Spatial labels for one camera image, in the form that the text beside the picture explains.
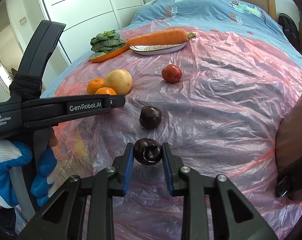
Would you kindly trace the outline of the left blue white gloved hand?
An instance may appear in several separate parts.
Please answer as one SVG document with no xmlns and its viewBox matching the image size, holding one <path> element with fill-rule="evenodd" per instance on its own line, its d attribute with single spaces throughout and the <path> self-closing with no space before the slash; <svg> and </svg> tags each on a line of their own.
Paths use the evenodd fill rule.
<svg viewBox="0 0 302 240">
<path fill-rule="evenodd" d="M 30 183 L 30 187 L 27 187 L 23 178 L 23 168 L 31 164 L 32 150 L 20 141 L 0 140 L 0 209 L 16 207 L 19 204 L 17 195 L 21 191 L 29 199 L 28 190 L 35 197 L 37 206 L 42 207 L 46 204 L 55 191 L 57 159 L 52 148 L 57 143 L 54 131 L 51 131 L 48 146 L 40 154 L 36 175 L 31 176 L 33 181 Z"/>
</svg>

